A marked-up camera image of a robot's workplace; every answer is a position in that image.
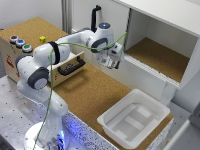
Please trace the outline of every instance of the brown shelf liner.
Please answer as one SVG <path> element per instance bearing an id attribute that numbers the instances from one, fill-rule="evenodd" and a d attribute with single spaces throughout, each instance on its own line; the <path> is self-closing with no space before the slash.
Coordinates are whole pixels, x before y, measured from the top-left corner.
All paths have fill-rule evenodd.
<path id="1" fill-rule="evenodd" d="M 41 45 L 39 37 L 42 35 L 47 41 L 55 41 L 67 33 L 36 17 L 0 31 L 0 36 L 8 42 L 11 35 L 18 35 L 35 48 Z M 104 133 L 97 118 L 127 95 L 131 89 L 86 63 L 84 70 L 56 86 L 54 91 L 67 102 L 71 112 L 123 150 Z M 172 119 L 173 115 L 167 116 L 137 150 L 146 149 Z"/>
<path id="2" fill-rule="evenodd" d="M 154 42 L 149 38 L 144 38 L 125 51 L 125 53 L 178 82 L 181 82 L 190 60 L 188 57 Z"/>

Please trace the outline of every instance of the white wall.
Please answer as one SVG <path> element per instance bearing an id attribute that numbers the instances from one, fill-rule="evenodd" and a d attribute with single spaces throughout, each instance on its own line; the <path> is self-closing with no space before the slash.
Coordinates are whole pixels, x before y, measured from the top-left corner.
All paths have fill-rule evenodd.
<path id="1" fill-rule="evenodd" d="M 172 101 L 189 112 L 195 109 L 200 101 L 200 71 L 183 89 L 177 90 Z"/>
<path id="2" fill-rule="evenodd" d="M 36 16 L 62 29 L 61 0 L 0 0 L 0 29 Z"/>

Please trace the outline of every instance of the blue lid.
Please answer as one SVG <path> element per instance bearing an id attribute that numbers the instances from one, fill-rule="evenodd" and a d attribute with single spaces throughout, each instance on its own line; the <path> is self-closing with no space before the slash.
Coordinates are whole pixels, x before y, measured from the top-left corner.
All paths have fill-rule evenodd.
<path id="1" fill-rule="evenodd" d="M 24 40 L 18 40 L 17 42 L 18 43 L 24 43 Z"/>

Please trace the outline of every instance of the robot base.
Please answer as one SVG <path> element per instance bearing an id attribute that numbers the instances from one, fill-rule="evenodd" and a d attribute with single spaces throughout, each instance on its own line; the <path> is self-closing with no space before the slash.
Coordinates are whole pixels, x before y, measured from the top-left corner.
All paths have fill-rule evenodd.
<path id="1" fill-rule="evenodd" d="M 34 138 L 39 132 L 41 126 L 42 126 L 42 122 L 37 123 L 26 132 L 25 138 L 24 138 L 24 150 L 33 150 L 33 147 L 35 144 Z M 65 134 L 65 140 L 64 140 L 65 150 L 69 146 L 69 143 L 70 143 L 70 138 L 69 136 L 67 136 L 67 134 Z M 46 146 L 45 148 L 41 148 L 36 144 L 34 150 L 49 150 L 49 147 Z"/>

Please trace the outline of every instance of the yellow object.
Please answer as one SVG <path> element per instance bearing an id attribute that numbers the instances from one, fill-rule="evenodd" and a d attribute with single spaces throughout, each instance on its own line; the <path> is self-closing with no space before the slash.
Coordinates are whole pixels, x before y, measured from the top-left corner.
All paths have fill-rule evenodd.
<path id="1" fill-rule="evenodd" d="M 40 39 L 40 42 L 42 44 L 44 44 L 46 42 L 46 37 L 45 36 L 41 36 L 39 39 Z"/>

